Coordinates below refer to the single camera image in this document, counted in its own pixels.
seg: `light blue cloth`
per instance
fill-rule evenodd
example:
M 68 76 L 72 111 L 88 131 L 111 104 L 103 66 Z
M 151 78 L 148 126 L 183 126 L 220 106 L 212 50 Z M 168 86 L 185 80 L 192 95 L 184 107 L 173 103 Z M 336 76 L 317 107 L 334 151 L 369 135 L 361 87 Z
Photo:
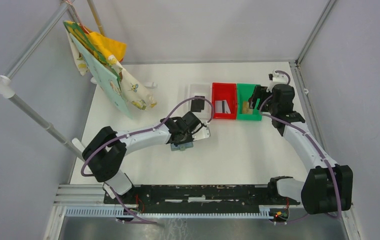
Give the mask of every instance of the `light blue cloth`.
M 72 41 L 75 43 L 76 48 L 82 54 L 87 63 L 93 77 L 96 79 L 97 84 L 103 89 L 104 93 L 110 101 L 116 106 L 118 110 L 132 119 L 132 115 L 127 107 L 127 101 L 120 95 L 120 86 L 118 84 L 117 76 L 115 76 L 109 69 L 101 64 L 81 43 L 74 35 L 69 33 Z

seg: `white wall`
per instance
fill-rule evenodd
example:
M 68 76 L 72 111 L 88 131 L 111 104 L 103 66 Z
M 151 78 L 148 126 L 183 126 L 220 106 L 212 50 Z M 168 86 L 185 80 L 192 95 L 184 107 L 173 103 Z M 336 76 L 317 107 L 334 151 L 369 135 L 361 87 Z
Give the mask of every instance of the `white wall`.
M 363 239 L 380 239 L 380 1 L 337 1 L 302 76 L 326 148 L 353 170 Z
M 74 4 L 97 30 L 84 0 Z M 294 60 L 327 0 L 94 1 L 125 63 Z
M 0 1 L 0 74 L 58 5 Z M 70 52 L 60 22 L 12 79 L 16 93 L 68 138 L 82 134 L 94 89 Z M 66 148 L 0 96 L 0 240 L 43 237 L 58 184 L 73 163 Z

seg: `gray floor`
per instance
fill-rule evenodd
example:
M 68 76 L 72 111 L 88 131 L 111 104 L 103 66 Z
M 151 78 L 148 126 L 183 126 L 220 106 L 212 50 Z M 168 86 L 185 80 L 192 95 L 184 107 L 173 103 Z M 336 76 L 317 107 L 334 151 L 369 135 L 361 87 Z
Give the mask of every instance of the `gray floor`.
M 298 217 L 301 209 L 293 211 Z M 122 224 L 104 217 L 66 217 L 62 240 L 344 240 L 341 220 L 324 214 L 274 226 L 262 219 L 156 219 L 159 225 Z

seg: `plastic container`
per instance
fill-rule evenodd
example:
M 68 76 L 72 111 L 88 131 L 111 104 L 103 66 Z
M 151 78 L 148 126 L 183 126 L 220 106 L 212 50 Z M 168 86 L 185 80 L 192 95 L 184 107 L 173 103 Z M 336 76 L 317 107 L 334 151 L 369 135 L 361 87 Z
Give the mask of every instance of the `plastic container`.
M 200 96 L 210 101 L 211 93 L 212 85 L 210 83 L 192 83 L 188 86 L 187 98 Z M 201 109 L 200 111 L 194 111 L 194 109 L 192 109 L 192 103 L 195 103 L 194 100 L 188 102 L 188 110 L 194 113 L 196 117 L 198 117 L 201 120 L 209 120 L 211 118 L 211 106 L 207 101 L 203 101 L 203 109 Z
M 248 121 L 260 121 L 262 119 L 262 115 L 259 114 L 259 111 L 256 109 L 261 102 L 258 99 L 256 102 L 256 106 L 253 109 L 252 114 L 243 113 L 244 102 L 247 102 L 249 98 L 254 93 L 254 89 L 256 84 L 245 84 L 245 83 L 237 83 L 237 119 L 238 120 L 248 120 Z
M 215 101 L 226 101 L 230 113 L 222 113 L 215 111 Z M 215 114 L 214 119 L 233 119 L 237 117 L 237 86 L 235 83 L 212 83 L 212 104 Z

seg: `wall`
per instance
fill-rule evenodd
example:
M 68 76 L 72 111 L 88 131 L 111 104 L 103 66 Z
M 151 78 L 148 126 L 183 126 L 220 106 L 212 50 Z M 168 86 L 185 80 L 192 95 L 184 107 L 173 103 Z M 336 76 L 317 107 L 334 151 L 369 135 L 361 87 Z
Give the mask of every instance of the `wall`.
M 330 155 L 354 173 L 363 239 L 380 239 L 380 1 L 337 1 L 302 62 Z
M 59 1 L 0 1 L 0 74 L 55 12 Z M 94 86 L 81 77 L 62 23 L 12 79 L 12 88 L 68 138 L 83 132 Z M 0 239 L 41 239 L 58 184 L 74 157 L 0 96 Z
M 94 1 L 125 63 L 294 60 L 327 0 Z M 74 4 L 97 30 L 86 1 Z

